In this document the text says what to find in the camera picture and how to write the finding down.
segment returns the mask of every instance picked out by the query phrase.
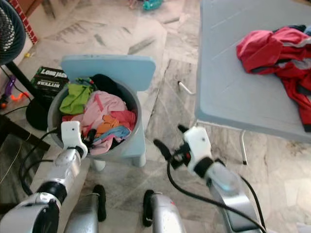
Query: fan stand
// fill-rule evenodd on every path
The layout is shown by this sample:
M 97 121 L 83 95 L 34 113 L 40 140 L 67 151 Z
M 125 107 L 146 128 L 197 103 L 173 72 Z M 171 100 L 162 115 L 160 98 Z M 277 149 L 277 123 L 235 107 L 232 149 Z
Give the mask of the fan stand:
M 34 97 L 26 110 L 27 121 L 35 129 L 46 131 L 48 128 L 48 110 L 50 105 L 44 101 L 42 94 L 34 88 L 13 61 L 5 65 Z

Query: pink cloth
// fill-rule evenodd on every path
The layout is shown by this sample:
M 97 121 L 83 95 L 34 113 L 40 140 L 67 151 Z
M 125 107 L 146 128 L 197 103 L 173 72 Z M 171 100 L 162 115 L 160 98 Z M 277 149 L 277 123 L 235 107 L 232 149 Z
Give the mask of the pink cloth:
M 99 140 L 98 144 L 96 145 L 96 147 L 92 148 L 89 150 L 91 155 L 99 155 L 99 154 L 103 154 L 106 153 L 107 151 L 109 151 L 111 145 L 112 145 L 112 138 L 109 140 L 106 140 L 104 142 L 102 142 L 101 140 Z
M 86 104 L 85 113 L 81 121 L 83 134 L 87 135 L 90 129 L 96 129 L 103 122 L 103 115 L 111 111 L 124 111 L 124 101 L 104 91 L 94 91 Z
M 75 115 L 71 120 L 77 120 L 81 123 L 83 116 L 84 116 L 84 114 Z
M 114 134 L 111 134 L 111 135 L 109 135 L 108 137 L 104 138 L 103 140 L 98 140 L 98 141 L 96 141 L 96 142 L 93 142 L 93 145 L 94 145 L 94 146 L 97 146 L 97 145 L 101 144 L 101 143 L 104 142 L 104 141 L 112 140 L 114 137 L 116 137 L 116 136 L 114 136 Z
M 110 115 L 117 119 L 121 125 L 127 127 L 129 130 L 133 131 L 136 124 L 135 113 L 124 110 L 124 111 L 111 111 Z

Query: white table leg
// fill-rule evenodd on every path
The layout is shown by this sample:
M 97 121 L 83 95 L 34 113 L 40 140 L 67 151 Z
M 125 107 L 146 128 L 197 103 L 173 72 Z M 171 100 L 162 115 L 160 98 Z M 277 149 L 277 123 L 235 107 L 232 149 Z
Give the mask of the white table leg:
M 240 133 L 240 144 L 241 144 L 243 164 L 247 165 L 247 157 L 246 157 L 245 144 L 244 144 L 244 134 L 245 134 L 245 132 L 246 132 L 246 130 L 242 130 L 241 133 Z
M 196 94 L 195 92 L 190 91 L 181 81 L 177 81 L 177 84 L 179 87 L 183 88 L 189 95 L 193 96 Z

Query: electrical wire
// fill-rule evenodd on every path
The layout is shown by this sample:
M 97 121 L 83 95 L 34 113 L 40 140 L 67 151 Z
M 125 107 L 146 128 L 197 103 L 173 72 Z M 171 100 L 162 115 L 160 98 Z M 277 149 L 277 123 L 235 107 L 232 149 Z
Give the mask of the electrical wire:
M 15 155 L 15 158 L 14 158 L 13 162 L 11 163 L 11 165 L 9 166 L 8 170 L 6 171 L 5 175 L 4 175 L 3 178 L 1 179 L 0 184 L 2 184 L 2 182 L 3 182 L 4 179 L 5 179 L 5 177 L 8 175 L 9 171 L 11 170 L 13 164 L 15 163 L 15 160 L 17 159 L 17 157 L 18 157 L 18 155 L 19 155 L 19 153 L 20 153 L 20 150 L 21 150 L 21 146 L 22 146 L 22 145 L 23 145 L 23 143 L 20 144 L 19 149 L 18 149 L 18 151 L 17 151 L 17 153 L 16 153 L 16 155 Z
M 31 194 L 33 194 L 33 192 L 31 191 L 30 187 L 26 184 L 26 182 L 24 182 L 23 180 L 23 175 L 22 175 L 22 170 L 25 166 L 25 162 L 26 160 L 29 158 L 29 156 L 32 154 L 32 152 L 40 145 L 40 143 L 42 142 L 42 140 L 49 134 L 51 133 L 55 133 L 57 132 L 58 129 L 55 129 L 55 130 L 52 130 L 52 131 L 49 131 L 47 133 L 45 133 L 38 141 L 38 143 L 28 152 L 28 154 L 25 156 L 25 158 L 23 159 L 23 161 L 20 163 L 20 166 L 19 166 L 19 171 L 18 171 L 18 177 L 19 177 L 19 180 L 21 182 L 21 186 L 24 190 L 24 192 L 30 196 Z
M 261 225 L 266 228 L 266 225 L 264 223 L 264 218 L 263 218 L 263 214 L 262 214 L 262 211 L 261 211 L 261 207 L 260 207 L 260 204 L 259 204 L 259 200 L 258 200 L 258 197 L 252 187 L 252 185 L 243 177 L 243 176 L 240 176 L 241 179 L 245 182 L 245 184 L 248 186 L 248 188 L 251 190 L 251 193 L 253 194 L 253 197 L 255 199 L 255 202 L 256 202 L 256 206 L 257 206 L 257 210 L 258 210 L 258 214 L 259 214 L 259 217 L 260 217 L 260 221 L 261 221 Z
M 38 160 L 38 161 L 34 161 L 32 164 L 30 164 L 30 165 L 25 169 L 24 175 L 23 175 L 23 177 L 22 177 L 23 182 L 26 183 L 26 180 L 25 180 L 25 179 L 26 179 L 26 175 L 27 175 L 27 173 L 29 172 L 29 170 L 30 170 L 34 165 L 40 164 L 40 163 L 42 163 L 42 162 L 53 162 L 53 160 L 51 160 L 51 159 L 41 159 L 41 160 Z
M 230 206 L 227 206 L 223 203 L 220 203 L 218 201 L 215 201 L 215 200 L 212 200 L 212 199 L 209 199 L 209 198 L 206 198 L 206 197 L 202 197 L 200 195 L 197 195 L 197 194 L 194 194 L 194 193 L 191 193 L 185 189 L 183 189 L 182 187 L 180 187 L 178 184 L 176 184 L 176 182 L 174 181 L 174 179 L 172 178 L 172 175 L 171 175 L 171 161 L 173 160 L 173 156 L 170 158 L 170 160 L 168 161 L 167 163 L 167 176 L 171 182 L 171 184 L 178 190 L 180 191 L 181 193 L 189 196 L 189 197 L 192 197 L 194 199 L 198 199 L 198 200 L 202 200 L 202 201 L 205 201 L 207 203 L 210 203 L 210 204 L 213 204 L 213 205 L 216 205 L 217 207 L 220 207 L 220 208 L 223 208 L 223 209 L 226 209 L 226 210 L 229 210 L 229 211 L 232 211 L 244 218 L 246 218 L 247 220 L 249 220 L 250 222 L 252 222 L 253 224 L 255 224 L 261 231 L 262 233 L 267 233 L 265 228 L 263 226 L 261 226 L 259 223 L 257 223 L 255 220 L 253 220 L 252 218 L 250 218 L 249 216 L 247 216 L 246 214 L 242 213 L 241 211 L 238 211 L 234 208 L 231 208 Z
M 11 110 L 11 111 L 9 111 L 9 112 L 7 112 L 7 113 L 3 114 L 3 115 L 4 115 L 4 116 L 6 116 L 6 115 L 8 115 L 8 114 L 10 114 L 10 113 L 12 113 L 12 112 L 14 112 L 14 111 L 18 110 L 18 109 L 21 109 L 21 108 L 27 108 L 27 107 L 28 107 L 28 105 L 26 105 L 26 106 L 22 106 L 22 107 L 19 107 L 19 108 L 13 109 L 13 110 Z
M 0 66 L 0 68 L 2 69 L 2 71 L 5 73 L 5 75 L 8 77 L 8 79 L 12 82 L 13 86 L 16 88 L 17 91 L 19 91 L 20 93 L 24 93 L 24 91 L 21 91 L 20 89 L 18 89 L 18 87 L 15 85 L 15 82 L 13 82 L 13 80 L 11 79 L 11 77 L 8 75 L 8 73 Z M 31 98 L 28 95 L 25 95 L 29 101 L 31 101 Z

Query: floor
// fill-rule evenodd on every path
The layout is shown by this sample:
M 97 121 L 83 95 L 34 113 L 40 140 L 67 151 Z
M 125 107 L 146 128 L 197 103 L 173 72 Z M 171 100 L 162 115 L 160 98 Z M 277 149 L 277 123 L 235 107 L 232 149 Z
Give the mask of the floor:
M 107 219 L 99 224 L 101 233 L 152 232 L 152 228 L 144 228 L 141 223 L 142 198 L 147 189 L 172 198 L 188 232 L 223 233 L 221 217 L 215 207 L 188 198 L 170 185 L 165 161 L 152 144 L 154 138 L 159 138 L 171 149 L 176 148 L 182 142 L 177 125 L 189 126 L 194 122 L 195 98 L 180 91 L 177 81 L 181 80 L 195 90 L 199 0 L 166 0 L 151 12 L 142 12 L 140 8 L 129 10 L 126 0 L 72 0 L 69 3 L 65 16 L 56 14 L 45 19 L 51 26 L 41 27 L 41 40 L 30 52 L 33 56 L 20 64 L 28 77 L 32 77 L 41 65 L 58 67 L 63 55 L 81 53 L 151 56 L 156 62 L 156 71 L 149 89 L 138 93 L 145 128 L 146 165 L 137 168 L 108 162 L 103 172 L 98 173 L 89 169 L 88 159 L 84 160 L 82 172 L 63 205 L 59 232 L 63 231 L 80 191 L 81 195 L 87 194 L 100 183 L 107 192 Z M 10 117 L 33 131 L 24 119 L 24 110 Z M 230 169 L 253 185 L 269 229 L 297 233 L 297 223 L 311 224 L 310 145 L 247 132 L 245 143 L 249 164 L 244 166 L 240 132 L 217 126 L 205 127 L 213 156 L 220 157 Z M 48 142 L 52 146 L 45 157 L 53 158 L 60 149 L 50 138 Z M 38 187 L 49 166 L 40 165 L 33 189 Z M 210 197 L 204 182 L 184 168 L 173 176 L 184 188 Z

